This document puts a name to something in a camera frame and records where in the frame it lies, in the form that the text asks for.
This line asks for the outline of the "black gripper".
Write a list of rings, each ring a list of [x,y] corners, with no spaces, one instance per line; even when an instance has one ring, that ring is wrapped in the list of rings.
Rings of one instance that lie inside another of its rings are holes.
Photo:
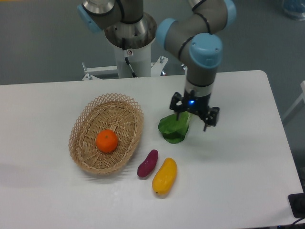
[[[186,90],[184,95],[175,92],[170,102],[170,110],[176,114],[176,120],[179,120],[180,114],[187,111],[200,117],[204,121],[203,131],[205,132],[208,127],[215,127],[219,120],[219,107],[209,107],[209,100],[211,94],[206,96],[195,96]]]

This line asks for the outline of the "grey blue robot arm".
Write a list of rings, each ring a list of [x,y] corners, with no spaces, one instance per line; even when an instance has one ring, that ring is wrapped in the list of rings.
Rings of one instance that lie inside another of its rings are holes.
[[[170,109],[198,116],[205,127],[216,126],[220,109],[209,106],[223,54],[216,33],[234,22],[236,7],[231,0],[191,0],[189,5],[187,20],[167,18],[160,24],[141,0],[84,0],[77,12],[91,32],[105,33],[120,78],[151,76],[151,45],[157,41],[186,66],[184,93],[173,95]]]

